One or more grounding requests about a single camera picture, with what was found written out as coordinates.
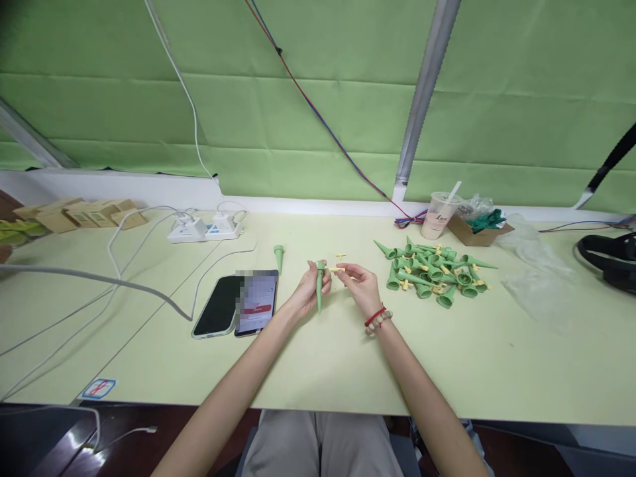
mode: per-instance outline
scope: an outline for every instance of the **smartphone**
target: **smartphone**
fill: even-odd
[[[192,330],[194,339],[227,335],[232,331],[237,316],[240,290],[245,278],[230,275],[217,280]]]
[[[238,320],[234,336],[256,335],[270,322],[276,309],[278,270],[254,272],[245,276],[238,301]]]

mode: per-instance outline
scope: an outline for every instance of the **person's legs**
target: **person's legs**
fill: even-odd
[[[243,477],[318,477],[314,413],[263,409]]]
[[[316,413],[322,477],[402,476],[382,416]]]

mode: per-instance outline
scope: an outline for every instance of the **sticker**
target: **sticker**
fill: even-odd
[[[101,399],[115,387],[115,384],[117,384],[116,380],[96,379],[88,385],[81,397],[85,399]]]

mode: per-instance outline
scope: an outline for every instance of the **plastic bag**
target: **plastic bag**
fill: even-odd
[[[514,232],[500,235],[496,243],[533,268],[505,277],[503,286],[532,318],[561,335],[569,334],[571,295],[578,275],[521,215],[510,215],[508,223]]]
[[[482,215],[488,215],[495,209],[490,197],[480,197],[479,194],[472,196],[472,199],[465,201],[457,207],[456,215],[465,221],[475,220]]]

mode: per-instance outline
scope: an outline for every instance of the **headphones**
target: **headphones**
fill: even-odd
[[[617,238],[587,235],[578,241],[576,248],[585,260],[602,270],[603,280],[609,285],[636,295],[636,232]]]

